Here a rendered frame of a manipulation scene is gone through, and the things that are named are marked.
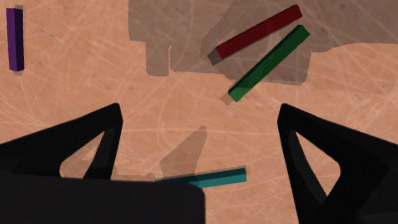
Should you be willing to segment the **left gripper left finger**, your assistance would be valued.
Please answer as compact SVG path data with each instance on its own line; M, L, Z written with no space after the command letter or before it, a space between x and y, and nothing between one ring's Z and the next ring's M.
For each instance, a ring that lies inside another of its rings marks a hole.
M0 144L0 170L61 177L64 160L102 132L96 154L83 178L110 180L123 126L119 103L79 118Z

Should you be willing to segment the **green rod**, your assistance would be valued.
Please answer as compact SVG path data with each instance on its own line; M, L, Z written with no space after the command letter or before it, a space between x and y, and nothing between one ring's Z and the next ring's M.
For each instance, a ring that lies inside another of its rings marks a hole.
M308 36L310 36L310 33L304 28L304 26L297 25L228 91L228 95L237 103Z

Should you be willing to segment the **purple rod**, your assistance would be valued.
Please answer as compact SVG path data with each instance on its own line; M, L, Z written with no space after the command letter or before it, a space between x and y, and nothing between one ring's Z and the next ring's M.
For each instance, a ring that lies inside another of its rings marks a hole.
M9 70L24 68L23 10L6 8Z

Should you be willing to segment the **turquoise rod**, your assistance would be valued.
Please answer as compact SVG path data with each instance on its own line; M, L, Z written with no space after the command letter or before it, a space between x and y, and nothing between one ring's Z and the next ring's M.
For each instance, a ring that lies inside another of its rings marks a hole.
M247 182L245 168L158 181L185 182L200 188Z

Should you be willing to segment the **dark red rod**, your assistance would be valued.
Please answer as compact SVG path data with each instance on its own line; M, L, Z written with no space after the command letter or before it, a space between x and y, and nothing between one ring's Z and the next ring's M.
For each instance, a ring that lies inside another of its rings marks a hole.
M298 5L293 5L218 45L216 50L223 59L301 17L303 16Z

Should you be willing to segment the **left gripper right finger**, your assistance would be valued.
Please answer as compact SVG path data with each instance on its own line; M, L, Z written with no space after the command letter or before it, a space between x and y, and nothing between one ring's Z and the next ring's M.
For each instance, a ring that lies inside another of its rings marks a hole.
M362 215L398 211L398 144L287 103L277 125L299 224L350 224ZM296 132L339 164L328 196Z

